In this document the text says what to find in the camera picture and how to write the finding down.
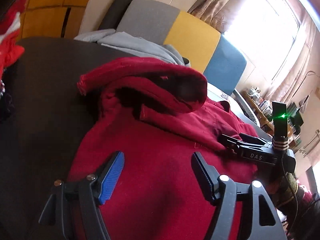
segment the black cable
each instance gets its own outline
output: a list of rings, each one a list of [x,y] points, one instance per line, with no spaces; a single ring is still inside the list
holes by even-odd
[[[292,225],[290,226],[290,228],[288,228],[288,230],[287,230],[287,236],[288,236],[288,234],[290,233],[290,230],[293,228],[293,225],[294,225],[294,223],[295,223],[295,221],[296,221],[296,218],[297,218],[297,215],[298,215],[298,199],[297,199],[297,196],[296,196],[296,194],[295,194],[295,192],[294,192],[294,190],[293,190],[293,188],[292,188],[292,186],[291,186],[291,184],[290,184],[290,182],[289,182],[289,180],[288,180],[288,178],[287,178],[287,174],[285,173],[285,171],[284,171],[284,166],[283,166],[283,155],[282,155],[282,158],[281,158],[281,164],[282,164],[282,170],[283,170],[283,174],[284,174],[284,178],[285,178],[285,180],[287,181],[287,184],[288,184],[288,186],[289,186],[289,189],[291,190],[291,193],[292,193],[292,195],[293,195],[293,198],[296,200],[296,214],[295,214],[295,216],[294,216],[294,220],[293,220],[293,223],[292,223]]]

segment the red fabric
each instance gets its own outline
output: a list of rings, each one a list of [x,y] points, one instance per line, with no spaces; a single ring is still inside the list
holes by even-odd
[[[5,34],[11,26],[17,12],[22,13],[25,10],[27,0],[16,0],[14,4],[8,9],[2,21],[0,21],[0,35]]]
[[[104,85],[100,119],[81,142],[68,180],[82,179],[121,150],[124,169],[111,199],[100,206],[111,239],[204,239],[214,207],[204,200],[191,155],[199,151],[220,174],[250,183],[255,165],[233,158],[217,136],[256,136],[253,128],[225,105],[206,99],[205,78],[189,68],[122,58],[81,76],[78,84],[82,93]],[[118,90],[126,86],[139,93]],[[166,100],[168,92],[175,95]],[[240,213],[238,203],[229,239],[236,239]]]
[[[19,31],[8,34],[0,44],[0,79],[3,69],[15,63],[24,52],[22,46],[16,45]]]

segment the gray towel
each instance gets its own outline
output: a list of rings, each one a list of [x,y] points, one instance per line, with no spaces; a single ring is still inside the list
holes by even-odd
[[[167,63],[190,67],[188,59],[183,58],[172,45],[160,46],[143,38],[137,38],[125,32],[114,33],[113,29],[84,33],[75,40],[97,41],[103,46],[121,50],[138,57],[154,57]]]

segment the sofa cushion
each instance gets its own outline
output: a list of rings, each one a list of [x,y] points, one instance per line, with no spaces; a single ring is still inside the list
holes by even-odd
[[[133,0],[116,31],[162,45],[180,10],[154,0]]]
[[[231,95],[246,65],[247,61],[242,53],[221,35],[203,75],[209,83]]]
[[[220,32],[198,18],[180,11],[164,44],[171,44],[200,73],[206,69],[220,39]]]

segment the curtain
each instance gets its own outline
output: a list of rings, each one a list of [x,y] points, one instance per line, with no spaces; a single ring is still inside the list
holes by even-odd
[[[267,91],[265,99],[284,103],[289,103],[292,100],[305,77],[315,35],[316,26],[309,14],[305,12],[296,41],[278,76]]]
[[[220,33],[228,30],[246,0],[197,0],[188,13]]]

